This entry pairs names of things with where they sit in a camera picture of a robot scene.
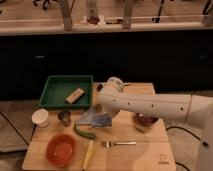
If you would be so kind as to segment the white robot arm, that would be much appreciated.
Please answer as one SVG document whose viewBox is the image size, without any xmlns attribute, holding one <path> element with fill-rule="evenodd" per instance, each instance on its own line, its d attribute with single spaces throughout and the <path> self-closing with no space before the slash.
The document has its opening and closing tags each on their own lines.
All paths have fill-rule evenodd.
<svg viewBox="0 0 213 171">
<path fill-rule="evenodd" d="M 110 114 L 124 110 L 144 116 L 187 123 L 201 130 L 196 171 L 213 171 L 213 97 L 192 94 L 130 94 L 124 83 L 110 77 L 98 94 Z"/>
</svg>

